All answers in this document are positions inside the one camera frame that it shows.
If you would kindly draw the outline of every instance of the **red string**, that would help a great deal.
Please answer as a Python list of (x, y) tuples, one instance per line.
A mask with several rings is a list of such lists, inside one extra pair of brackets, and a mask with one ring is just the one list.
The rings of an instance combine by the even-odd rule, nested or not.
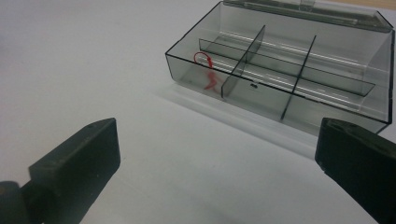
[[(207, 60), (207, 64), (209, 65), (209, 68), (213, 68), (212, 59), (209, 57), (209, 55), (207, 55), (206, 53), (201, 52), (201, 51), (196, 52), (196, 53), (194, 54), (194, 62), (195, 62), (195, 63), (198, 63), (198, 62), (196, 61), (196, 56), (197, 56), (197, 54), (204, 54), (204, 55), (206, 56), (206, 60)], [(207, 74), (207, 78), (209, 78), (209, 84), (207, 84), (207, 86), (205, 87), (205, 90), (213, 89), (213, 91), (219, 93), (219, 92), (215, 89), (215, 87), (216, 87), (216, 85), (218, 85), (217, 80), (220, 81), (220, 82), (222, 82), (221, 78), (217, 77), (217, 76), (216, 76), (216, 73), (213, 72), (213, 70), (210, 70), (210, 71), (209, 71), (209, 73)]]

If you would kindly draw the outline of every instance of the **transparent plastic box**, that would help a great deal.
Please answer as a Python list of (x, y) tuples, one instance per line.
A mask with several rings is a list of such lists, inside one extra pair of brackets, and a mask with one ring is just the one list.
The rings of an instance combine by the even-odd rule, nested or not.
[(392, 123), (393, 27), (313, 1), (219, 2), (166, 53), (174, 81), (318, 135), (323, 118)]

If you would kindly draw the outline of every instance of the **compartment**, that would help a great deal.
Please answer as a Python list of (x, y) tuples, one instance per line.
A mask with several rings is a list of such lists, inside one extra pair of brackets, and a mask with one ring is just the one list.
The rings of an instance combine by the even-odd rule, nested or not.
[[(166, 52), (173, 79), (312, 134), (324, 117), (373, 132), (391, 124), (392, 29), (363, 26), (363, 17), (340, 25), (306, 4), (293, 10), (312, 7), (327, 21), (294, 18), (259, 2), (218, 3)], [(370, 13), (365, 20), (385, 22)]]

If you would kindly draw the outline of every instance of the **tabletop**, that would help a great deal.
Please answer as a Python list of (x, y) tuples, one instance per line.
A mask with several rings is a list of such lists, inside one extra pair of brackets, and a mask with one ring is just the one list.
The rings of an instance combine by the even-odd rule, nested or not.
[(216, 3), (1, 1), (0, 181), (116, 118), (121, 166), (82, 223), (375, 223), (315, 163), (315, 136), (172, 80), (164, 53)]

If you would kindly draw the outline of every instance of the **vertical divider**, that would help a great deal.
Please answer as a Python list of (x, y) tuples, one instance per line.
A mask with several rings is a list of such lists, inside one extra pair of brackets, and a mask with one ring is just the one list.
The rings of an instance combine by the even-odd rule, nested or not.
[(303, 63), (303, 65), (301, 66), (300, 72), (299, 72), (299, 74), (298, 74), (298, 76), (297, 76), (296, 82), (294, 83), (293, 89), (292, 89), (291, 94), (290, 94), (290, 96), (289, 96), (288, 103), (286, 104), (285, 109), (283, 110), (283, 113), (282, 113), (282, 117), (281, 117), (280, 119), (285, 118), (286, 112), (288, 111), (288, 108), (289, 108), (289, 104), (290, 104), (290, 101), (291, 101), (291, 97), (293, 96), (294, 92), (296, 91), (298, 81), (300, 80), (300, 78), (301, 78), (301, 76), (302, 76), (302, 74), (303, 74), (306, 61), (308, 60), (309, 54), (311, 53), (311, 49), (312, 49), (312, 47), (314, 46), (315, 40), (316, 40), (316, 39), (317, 39), (317, 36), (315, 35), (315, 36), (314, 36), (314, 39), (313, 39), (312, 42), (311, 42), (311, 46), (309, 47), (309, 50), (308, 50), (308, 52), (306, 53), (306, 56), (305, 56), (305, 59), (304, 59), (304, 63)]
[(238, 61), (238, 64), (236, 67), (233, 69), (232, 74), (227, 79), (224, 81), (224, 83), (221, 86), (221, 98), (224, 98), (224, 96), (227, 96), (230, 94), (230, 92), (233, 90), (235, 87), (238, 79), (242, 76), (244, 70), (245, 70), (245, 65), (248, 63), (253, 55), (257, 52), (257, 50), (260, 48), (260, 45), (262, 44), (262, 39), (264, 37), (264, 32), (265, 32), (265, 24), (264, 26), (260, 29), (259, 33), (256, 35), (256, 37), (253, 39), (253, 41), (250, 43), (250, 46), (247, 48), (245, 51), (244, 55), (242, 58)]

